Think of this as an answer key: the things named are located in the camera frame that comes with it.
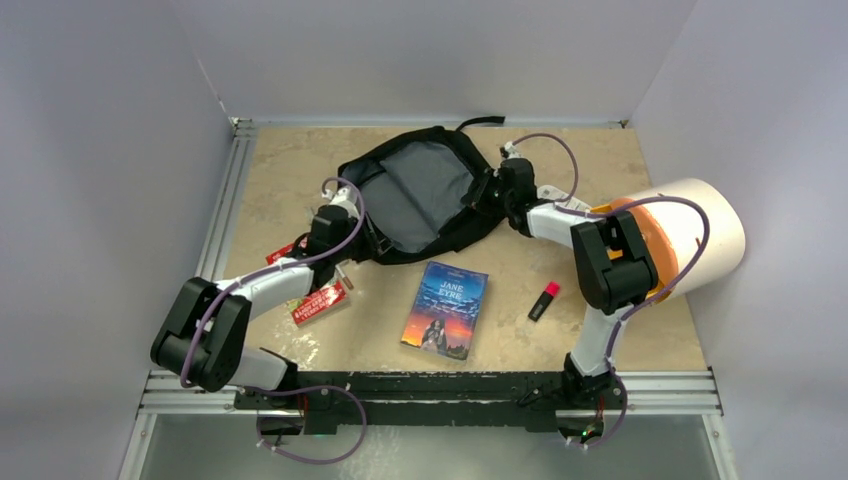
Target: backpack strap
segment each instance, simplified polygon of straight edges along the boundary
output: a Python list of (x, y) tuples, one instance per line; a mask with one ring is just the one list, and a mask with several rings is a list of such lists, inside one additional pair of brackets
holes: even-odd
[(494, 123), (495, 125), (503, 125), (505, 121), (506, 121), (506, 117), (499, 116), (499, 115), (492, 115), (492, 116), (489, 116), (489, 117), (472, 118), (470, 120), (466, 120), (466, 121), (460, 123), (459, 126), (456, 127), (456, 131), (461, 132), (463, 128), (465, 128), (469, 125), (477, 125), (477, 124), (480, 124), (480, 123)]

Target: marble-pattern surface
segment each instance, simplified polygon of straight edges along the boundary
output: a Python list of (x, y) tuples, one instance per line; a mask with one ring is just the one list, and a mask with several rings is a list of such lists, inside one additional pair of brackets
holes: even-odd
[[(226, 277), (265, 265), (265, 256), (309, 228), (321, 181), (404, 128), (268, 127), (259, 135), (247, 180)], [(531, 131), (562, 135), (577, 155), (577, 197), (595, 205), (650, 185), (632, 130), (469, 128), (466, 132), (492, 165), (498, 147)], [(567, 190), (572, 169), (562, 148), (546, 139), (520, 146), (533, 163), (537, 185)], [(332, 315), (296, 327), (284, 308), (254, 321), (248, 344), (293, 359), (307, 370), (558, 370), (580, 332), (585, 303), (571, 252), (528, 239), (504, 221), (477, 244), (435, 260), (489, 274), (489, 285), (466, 363), (441, 359), (400, 344), (426, 262), (380, 266), (349, 264), (352, 302)], [(538, 323), (527, 319), (551, 280), (562, 286)], [(622, 370), (705, 368), (684, 298), (648, 308), (627, 327), (618, 354)]]

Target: red label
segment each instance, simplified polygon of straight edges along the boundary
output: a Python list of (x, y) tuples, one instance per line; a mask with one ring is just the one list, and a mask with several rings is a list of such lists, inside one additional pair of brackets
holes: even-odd
[[(268, 265), (273, 264), (277, 260), (286, 256), (286, 254), (292, 250), (293, 246), (293, 243), (286, 245), (265, 257), (265, 261), (268, 262)], [(304, 238), (300, 242), (300, 247), (303, 248), (305, 246), (306, 239)], [(335, 283), (324, 285), (319, 290), (307, 295), (306, 297), (289, 300), (286, 302), (286, 306), (294, 319), (295, 325), (300, 325), (310, 318), (320, 315), (321, 313), (324, 313), (325, 311), (340, 304), (346, 298), (347, 292), (345, 291), (342, 282), (337, 281)]]
[[(305, 246), (306, 246), (306, 239), (304, 238), (303, 240), (300, 241), (300, 248), (303, 248)], [(267, 257), (265, 257), (265, 261), (268, 262), (268, 265), (271, 265), (272, 263), (276, 262), (277, 260), (285, 257), (287, 253), (291, 252), (292, 247), (294, 247), (294, 243), (290, 243), (290, 244), (286, 245), (285, 247), (283, 247), (283, 248), (277, 250), (276, 252), (272, 253), (271, 255), (268, 255)]]
[(289, 311), (292, 314), (295, 325), (300, 325), (310, 318), (338, 305), (345, 298), (347, 298), (347, 292), (342, 282), (337, 281), (336, 283), (322, 287), (302, 300), (292, 301), (289, 305)]

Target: book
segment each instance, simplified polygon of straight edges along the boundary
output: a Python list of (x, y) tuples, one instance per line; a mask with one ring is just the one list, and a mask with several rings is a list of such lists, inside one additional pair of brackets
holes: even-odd
[(465, 361), (489, 276), (430, 262), (418, 287), (401, 343)]
[[(306, 246), (305, 242), (306, 239), (301, 241), (301, 247)], [(286, 245), (265, 257), (265, 261), (268, 262), (268, 265), (271, 265), (289, 253), (293, 247), (293, 243)], [(327, 282), (327, 284), (323, 287), (303, 298), (289, 300), (286, 302), (285, 306), (289, 311), (289, 314), (291, 314), (294, 324), (299, 327), (310, 320), (315, 320), (318, 317), (337, 310), (349, 301), (350, 298), (348, 297), (347, 290), (345, 290), (342, 281), (333, 277), (333, 279)]]

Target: cable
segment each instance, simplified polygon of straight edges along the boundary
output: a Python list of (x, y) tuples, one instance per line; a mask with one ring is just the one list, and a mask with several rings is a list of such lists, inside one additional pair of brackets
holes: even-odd
[[(563, 212), (563, 213), (567, 213), (569, 215), (576, 215), (576, 216), (579, 216), (579, 217), (600, 219), (600, 218), (610, 217), (612, 215), (621, 213), (625, 210), (629, 210), (633, 207), (638, 207), (640, 205), (646, 205), (646, 204), (649, 204), (649, 203), (660, 203), (660, 202), (680, 203), (680, 204), (686, 205), (686, 206), (694, 209), (695, 212), (697, 212), (698, 215), (701, 217), (701, 222), (703, 222), (703, 224), (704, 224), (704, 237), (700, 242), (697, 242), (698, 248), (695, 250), (695, 254), (692, 255), (692, 259), (689, 260), (689, 262), (686, 264), (686, 266), (683, 267), (683, 269), (680, 272), (678, 272), (678, 274), (675, 275), (675, 277), (670, 282), (668, 282), (668, 285), (661, 288), (660, 291), (658, 291), (657, 293), (651, 295), (650, 298), (645, 299), (642, 303), (635, 305), (630, 310), (624, 312), (624, 314), (621, 315), (621, 318), (618, 320), (618, 322), (616, 322), (615, 326), (613, 327), (612, 334), (610, 335), (610, 339), (607, 342), (606, 350), (604, 351), (604, 357), (606, 358), (607, 368), (609, 368), (610, 374), (612, 375), (613, 379), (616, 381), (616, 383), (619, 385), (619, 388), (621, 389), (621, 399), (622, 399), (621, 415), (618, 416), (618, 418), (616, 419), (616, 421), (612, 425), (612, 427), (609, 429), (609, 431), (607, 431), (598, 441), (593, 442), (591, 444), (592, 448), (599, 447), (600, 445), (606, 443), (613, 436), (613, 434), (618, 430), (618, 428), (624, 422), (624, 415), (627, 412), (627, 388), (625, 388), (625, 386), (624, 386), (624, 381), (621, 379), (621, 377), (618, 375), (618, 373), (616, 373), (616, 368), (615, 368), (615, 365), (613, 364), (613, 359), (612, 359), (612, 350), (615, 347), (615, 341), (618, 338), (618, 334), (621, 331), (621, 328), (624, 326), (625, 322), (627, 322), (630, 319), (630, 317), (635, 315), (638, 311), (640, 311), (643, 308), (645, 308), (649, 305), (652, 305), (655, 302), (657, 302), (658, 300), (662, 299), (675, 286), (677, 286), (677, 284), (680, 283), (681, 280), (683, 280), (683, 277), (685, 277), (692, 270), (692, 268), (695, 266), (695, 263), (697, 263), (698, 260), (700, 260), (701, 256), (704, 254), (704, 250), (706, 250), (706, 248), (707, 248), (707, 242), (709, 242), (709, 240), (710, 240), (710, 219), (707, 217), (707, 212), (705, 212), (704, 209), (701, 208), (700, 205), (693, 202), (692, 200), (689, 200), (688, 198), (683, 198), (683, 197), (656, 196), (656, 197), (640, 198), (639, 200), (634, 200), (632, 202), (626, 203), (626, 204), (624, 204), (624, 205), (622, 205), (618, 208), (614, 208), (613, 210), (610, 210), (609, 212), (605, 212), (605, 213), (592, 213), (592, 212), (583, 212), (583, 211), (580, 211), (580, 210), (572, 210), (570, 208), (561, 207), (557, 204), (555, 204), (555, 206), (554, 206), (554, 208), (556, 210)], [(588, 445), (588, 444), (583, 445), (584, 449), (588, 449), (589, 447), (590, 447), (590, 445)]]
[(524, 135), (523, 137), (519, 138), (518, 140), (513, 140), (512, 144), (518, 145), (519, 143), (523, 142), (524, 140), (528, 140), (528, 139), (531, 139), (531, 138), (538, 138), (538, 137), (550, 138), (551, 140), (556, 141), (557, 143), (562, 145), (562, 148), (564, 148), (565, 151), (568, 152), (568, 156), (571, 158), (571, 166), (572, 166), (572, 168), (574, 168), (574, 181), (571, 184), (571, 191), (568, 192), (568, 196), (565, 197), (564, 199), (557, 200), (558, 202), (566, 203), (569, 200), (571, 200), (571, 198), (577, 192), (577, 179), (579, 177), (579, 174), (577, 173), (577, 157), (574, 156), (574, 152), (571, 151), (571, 147), (569, 147), (568, 144), (565, 143), (565, 140), (563, 140), (560, 137), (557, 137), (556, 135), (550, 134), (550, 133), (537, 132), (537, 133), (531, 133), (531, 134), (528, 134), (528, 135)]
[(256, 434), (259, 437), (259, 443), (256, 444), (257, 448), (258, 447), (265, 447), (266, 449), (270, 450), (273, 453), (276, 453), (278, 455), (282, 455), (282, 456), (290, 458), (292, 460), (296, 460), (298, 462), (308, 463), (310, 465), (330, 465), (331, 463), (341, 462), (342, 460), (353, 455), (353, 453), (356, 452), (356, 450), (360, 447), (360, 445), (362, 445), (362, 442), (365, 440), (365, 432), (368, 429), (368, 422), (365, 418), (365, 407), (362, 405), (362, 402), (359, 401), (358, 398), (356, 398), (356, 396), (354, 394), (350, 393), (349, 391), (347, 391), (344, 388), (337, 387), (335, 385), (318, 385), (318, 386), (315, 386), (315, 387), (306, 387), (306, 388), (299, 388), (297, 390), (289, 390), (287, 392), (271, 392), (271, 391), (268, 391), (268, 390), (262, 390), (261, 388), (250, 388), (249, 390), (252, 390), (252, 391), (257, 392), (257, 393), (261, 393), (262, 395), (267, 395), (269, 397), (288, 397), (290, 395), (300, 395), (301, 393), (316, 392), (316, 391), (325, 390), (325, 389), (326, 390), (333, 390), (333, 391), (340, 392), (340, 393), (347, 395), (348, 397), (350, 397), (351, 400), (353, 400), (354, 405), (356, 405), (357, 410), (359, 410), (359, 415), (362, 418), (362, 431), (359, 433), (359, 438), (356, 439), (356, 443), (353, 444), (353, 447), (351, 447), (350, 450), (339, 455), (338, 457), (333, 457), (333, 458), (328, 458), (328, 459), (317, 459), (317, 458), (303, 457), (303, 456), (297, 455), (295, 453), (287, 452), (283, 449), (277, 448), (276, 445), (272, 445), (272, 444), (268, 443), (267, 441), (265, 441), (264, 438), (262, 438), (262, 428), (261, 428), (260, 422), (262, 421), (263, 417), (256, 417)]
[(188, 352), (186, 353), (185, 361), (183, 362), (183, 368), (180, 371), (180, 385), (183, 388), (190, 388), (193, 385), (188, 381), (188, 373), (191, 370), (191, 360), (194, 358), (194, 353), (197, 351), (197, 346), (200, 344), (200, 337), (203, 334), (203, 329), (206, 327), (206, 324), (209, 323), (209, 320), (212, 318), (212, 315), (215, 313), (215, 310), (218, 309), (218, 306), (221, 302), (224, 301), (225, 298), (233, 291), (241, 287), (242, 285), (247, 285), (248, 283), (262, 278), (271, 273), (276, 273), (288, 268), (298, 267), (301, 265), (309, 265), (310, 263), (317, 262), (319, 260), (323, 260), (327, 257), (335, 255), (341, 249), (345, 248), (350, 242), (356, 238), (356, 235), (362, 229), (362, 223), (365, 218), (365, 200), (362, 198), (362, 194), (359, 192), (359, 189), (356, 188), (356, 185), (351, 183), (350, 181), (341, 178), (341, 177), (329, 177), (324, 180), (324, 183), (321, 184), (321, 191), (325, 191), (327, 184), (329, 182), (338, 182), (347, 187), (349, 187), (356, 194), (358, 208), (359, 208), (359, 218), (356, 220), (356, 225), (353, 227), (353, 231), (350, 232), (350, 235), (347, 236), (342, 242), (335, 247), (327, 250), (324, 253), (319, 253), (318, 255), (314, 255), (312, 257), (303, 258), (291, 263), (285, 263), (282, 265), (271, 265), (265, 268), (260, 268), (255, 272), (248, 273), (247, 275), (236, 279), (235, 282), (231, 283), (229, 286), (224, 288), (221, 293), (212, 300), (212, 303), (209, 305), (209, 308), (206, 309), (206, 312), (203, 313), (203, 316), (200, 318), (200, 323), (197, 324), (197, 329), (194, 331), (194, 336), (191, 338), (191, 344), (188, 347)]

